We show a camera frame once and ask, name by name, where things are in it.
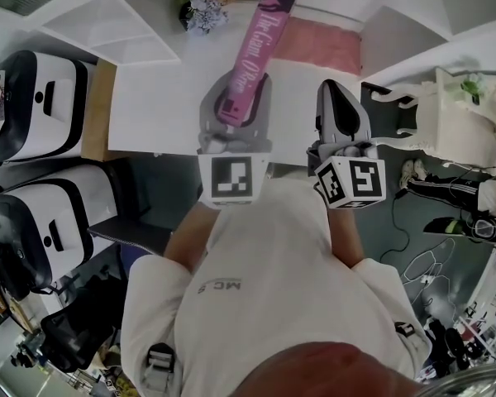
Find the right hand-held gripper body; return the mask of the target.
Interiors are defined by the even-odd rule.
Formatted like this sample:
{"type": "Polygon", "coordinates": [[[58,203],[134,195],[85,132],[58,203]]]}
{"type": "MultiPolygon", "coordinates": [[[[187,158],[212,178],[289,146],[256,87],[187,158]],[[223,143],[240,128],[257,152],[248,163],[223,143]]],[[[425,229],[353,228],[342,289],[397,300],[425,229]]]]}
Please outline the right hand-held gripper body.
{"type": "Polygon", "coordinates": [[[373,142],[317,141],[307,155],[308,175],[327,208],[366,208],[386,199],[385,163],[373,142]]]}

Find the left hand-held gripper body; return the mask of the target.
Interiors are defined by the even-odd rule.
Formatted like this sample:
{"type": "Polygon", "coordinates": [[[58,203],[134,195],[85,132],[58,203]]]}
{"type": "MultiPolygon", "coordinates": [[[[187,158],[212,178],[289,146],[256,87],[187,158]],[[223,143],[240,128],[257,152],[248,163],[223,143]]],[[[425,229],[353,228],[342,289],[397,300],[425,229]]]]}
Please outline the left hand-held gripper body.
{"type": "Polygon", "coordinates": [[[206,125],[198,139],[204,201],[212,208],[256,201],[272,151],[266,133],[252,127],[206,125]]]}

